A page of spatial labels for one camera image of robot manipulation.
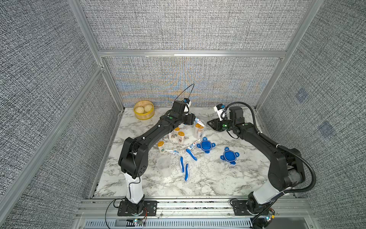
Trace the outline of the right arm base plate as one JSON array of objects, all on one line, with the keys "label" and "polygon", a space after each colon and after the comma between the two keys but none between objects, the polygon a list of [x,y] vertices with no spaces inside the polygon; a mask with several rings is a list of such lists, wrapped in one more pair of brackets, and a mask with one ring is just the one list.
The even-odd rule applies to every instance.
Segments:
[{"label": "right arm base plate", "polygon": [[274,203],[269,202],[261,205],[259,209],[255,210],[254,212],[251,212],[248,209],[247,200],[239,200],[237,198],[233,198],[229,200],[229,204],[233,208],[235,216],[257,216],[259,214],[264,214],[268,212]]}]

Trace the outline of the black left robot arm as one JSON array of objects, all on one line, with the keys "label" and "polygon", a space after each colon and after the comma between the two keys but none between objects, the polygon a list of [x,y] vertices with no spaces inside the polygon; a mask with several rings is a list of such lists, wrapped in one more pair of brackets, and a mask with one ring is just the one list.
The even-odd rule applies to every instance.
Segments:
[{"label": "black left robot arm", "polygon": [[127,184],[125,201],[134,214],[140,213],[144,208],[141,176],[147,170],[150,149],[181,124],[192,125],[194,123],[195,115],[190,113],[191,104],[189,98],[174,101],[172,108],[163,114],[151,129],[136,138],[125,139],[118,165],[121,167]]}]

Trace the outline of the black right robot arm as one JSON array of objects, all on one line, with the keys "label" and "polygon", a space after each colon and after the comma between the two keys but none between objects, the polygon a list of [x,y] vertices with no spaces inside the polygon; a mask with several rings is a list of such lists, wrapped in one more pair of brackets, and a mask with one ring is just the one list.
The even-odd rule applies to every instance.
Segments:
[{"label": "black right robot arm", "polygon": [[268,160],[267,182],[248,195],[246,208],[249,214],[260,216],[287,193],[312,190],[317,181],[315,170],[296,148],[288,149],[266,136],[257,127],[250,105],[233,102],[213,108],[218,118],[208,121],[216,132],[228,132],[258,149]]}]

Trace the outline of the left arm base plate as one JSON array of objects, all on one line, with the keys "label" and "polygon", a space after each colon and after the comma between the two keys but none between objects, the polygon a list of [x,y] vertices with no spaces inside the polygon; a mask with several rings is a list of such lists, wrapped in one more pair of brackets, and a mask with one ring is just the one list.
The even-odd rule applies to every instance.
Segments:
[{"label": "left arm base plate", "polygon": [[122,200],[119,204],[117,216],[156,216],[157,204],[158,202],[154,200],[142,200],[138,204],[133,204],[128,200]]}]

